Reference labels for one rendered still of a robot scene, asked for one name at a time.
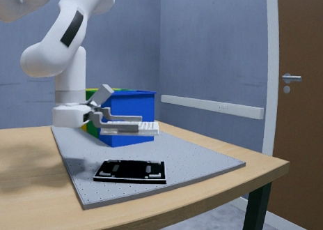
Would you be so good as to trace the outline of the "green bin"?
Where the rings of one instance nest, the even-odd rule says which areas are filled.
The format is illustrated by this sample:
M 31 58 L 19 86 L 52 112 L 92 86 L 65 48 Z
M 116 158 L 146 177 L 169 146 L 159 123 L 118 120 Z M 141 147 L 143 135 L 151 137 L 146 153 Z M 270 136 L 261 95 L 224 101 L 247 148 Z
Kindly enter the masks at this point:
M 114 91 L 129 91 L 127 89 L 112 89 Z M 87 90 L 86 91 L 86 100 L 89 100 L 89 98 L 96 92 L 96 90 Z M 98 134 L 98 128 L 96 128 L 93 125 L 93 121 L 87 122 L 87 131 L 88 134 L 94 136 L 95 138 L 99 139 L 99 134 Z

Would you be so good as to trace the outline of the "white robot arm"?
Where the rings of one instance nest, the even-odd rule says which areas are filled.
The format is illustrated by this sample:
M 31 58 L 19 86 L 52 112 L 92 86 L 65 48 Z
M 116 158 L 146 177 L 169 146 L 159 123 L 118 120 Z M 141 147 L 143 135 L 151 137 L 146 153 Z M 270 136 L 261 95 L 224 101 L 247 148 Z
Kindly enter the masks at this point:
M 5 23 L 43 7 L 49 0 L 0 0 L 0 20 Z M 39 43 L 26 48 L 22 70 L 32 77 L 55 75 L 55 102 L 102 105 L 114 92 L 108 84 L 86 101 L 86 50 L 80 46 L 92 13 L 109 11 L 115 0 L 60 0 L 57 20 Z

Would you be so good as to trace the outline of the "blue bin with label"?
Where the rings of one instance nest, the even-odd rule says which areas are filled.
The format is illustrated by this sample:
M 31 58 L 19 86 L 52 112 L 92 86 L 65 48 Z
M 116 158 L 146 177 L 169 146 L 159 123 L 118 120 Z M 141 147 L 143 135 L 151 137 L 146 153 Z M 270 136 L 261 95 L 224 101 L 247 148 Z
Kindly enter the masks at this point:
M 142 116 L 142 122 L 155 122 L 155 93 L 114 91 L 100 107 L 110 107 L 111 115 Z M 154 141 L 154 136 L 101 135 L 101 128 L 98 131 L 99 140 L 112 148 Z

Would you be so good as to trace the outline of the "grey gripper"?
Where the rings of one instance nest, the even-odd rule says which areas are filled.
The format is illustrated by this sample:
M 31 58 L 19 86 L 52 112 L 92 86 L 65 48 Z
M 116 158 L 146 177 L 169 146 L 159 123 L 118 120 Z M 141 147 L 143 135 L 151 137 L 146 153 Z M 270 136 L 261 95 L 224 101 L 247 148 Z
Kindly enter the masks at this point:
M 103 123 L 102 115 L 108 120 L 125 120 L 142 122 L 142 116 L 116 116 L 111 115 L 111 108 L 101 108 L 94 101 L 88 104 L 58 103 L 60 105 L 52 108 L 53 126 L 78 128 L 83 124 L 93 121 L 96 128 L 117 128 L 119 132 L 138 132 L 138 123 Z M 86 117 L 87 116 L 87 117 Z

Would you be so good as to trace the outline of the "yellow open-top bin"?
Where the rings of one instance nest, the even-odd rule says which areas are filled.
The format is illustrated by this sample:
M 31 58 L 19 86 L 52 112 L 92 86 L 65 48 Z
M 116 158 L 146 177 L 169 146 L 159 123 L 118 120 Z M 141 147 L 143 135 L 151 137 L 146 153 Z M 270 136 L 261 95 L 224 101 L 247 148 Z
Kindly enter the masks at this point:
M 86 90 L 98 90 L 98 89 L 86 89 Z M 81 128 L 82 130 L 87 131 L 87 123 L 83 124 L 82 126 L 80 126 L 79 128 Z

